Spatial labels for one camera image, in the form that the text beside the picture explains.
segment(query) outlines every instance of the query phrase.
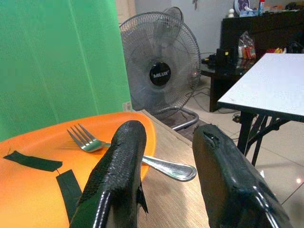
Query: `green screen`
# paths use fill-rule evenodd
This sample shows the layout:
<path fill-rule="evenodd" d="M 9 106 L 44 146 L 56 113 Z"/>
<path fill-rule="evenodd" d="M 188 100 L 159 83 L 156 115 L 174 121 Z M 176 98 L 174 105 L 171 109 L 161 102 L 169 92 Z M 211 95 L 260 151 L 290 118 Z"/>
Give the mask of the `green screen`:
<path fill-rule="evenodd" d="M 0 141 L 130 101 L 115 0 L 1 0 L 0 31 Z"/>

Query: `fork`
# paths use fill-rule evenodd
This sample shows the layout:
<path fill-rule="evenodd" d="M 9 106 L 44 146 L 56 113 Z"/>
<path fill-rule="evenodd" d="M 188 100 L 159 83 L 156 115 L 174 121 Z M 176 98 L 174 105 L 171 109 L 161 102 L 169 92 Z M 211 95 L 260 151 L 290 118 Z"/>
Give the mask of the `fork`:
<path fill-rule="evenodd" d="M 71 127 L 76 136 L 73 135 L 69 130 L 67 130 L 67 132 L 70 134 L 74 142 L 76 142 L 77 145 L 85 152 L 91 153 L 103 147 L 111 146 L 110 143 L 106 143 L 94 137 L 82 125 L 78 125 L 82 131 L 75 125 L 75 129 Z M 151 156 L 144 155 L 142 162 L 177 181 L 190 181 L 196 176 L 197 173 L 193 166 L 164 161 Z"/>

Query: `bottle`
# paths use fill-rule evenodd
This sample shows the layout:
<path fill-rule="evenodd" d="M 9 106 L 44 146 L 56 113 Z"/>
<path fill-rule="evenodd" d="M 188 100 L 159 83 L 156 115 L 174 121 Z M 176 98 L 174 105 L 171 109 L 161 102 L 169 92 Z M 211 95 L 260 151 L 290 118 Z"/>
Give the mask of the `bottle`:
<path fill-rule="evenodd" d="M 258 15 L 261 16 L 264 12 L 264 4 L 265 4 L 265 0 L 260 0 L 259 4 L 258 4 Z"/>

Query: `fan grille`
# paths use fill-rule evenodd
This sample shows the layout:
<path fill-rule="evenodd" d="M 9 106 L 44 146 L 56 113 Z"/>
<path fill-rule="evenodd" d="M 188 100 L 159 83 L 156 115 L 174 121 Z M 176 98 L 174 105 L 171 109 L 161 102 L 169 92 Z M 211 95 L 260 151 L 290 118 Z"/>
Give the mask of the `fan grille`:
<path fill-rule="evenodd" d="M 182 108 L 199 80 L 200 50 L 190 29 L 168 14 L 149 12 L 128 19 L 120 30 L 133 106 L 159 119 Z M 171 77 L 158 86 L 150 70 L 160 62 Z"/>

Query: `black tape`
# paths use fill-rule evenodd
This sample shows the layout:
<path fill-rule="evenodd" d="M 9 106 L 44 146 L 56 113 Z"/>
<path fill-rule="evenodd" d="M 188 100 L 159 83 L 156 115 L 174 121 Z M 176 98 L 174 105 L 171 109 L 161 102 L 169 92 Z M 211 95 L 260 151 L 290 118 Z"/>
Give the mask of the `black tape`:
<path fill-rule="evenodd" d="M 51 171 L 51 172 L 55 171 L 56 169 L 62 166 L 62 161 L 60 162 L 60 161 L 47 160 L 43 158 L 37 158 L 33 156 L 26 156 L 17 151 L 14 151 L 10 155 L 7 155 L 3 158 L 34 169 Z"/>
<path fill-rule="evenodd" d="M 82 193 L 81 189 L 72 170 L 56 176 L 56 179 L 66 206 L 68 221 L 71 222 Z"/>

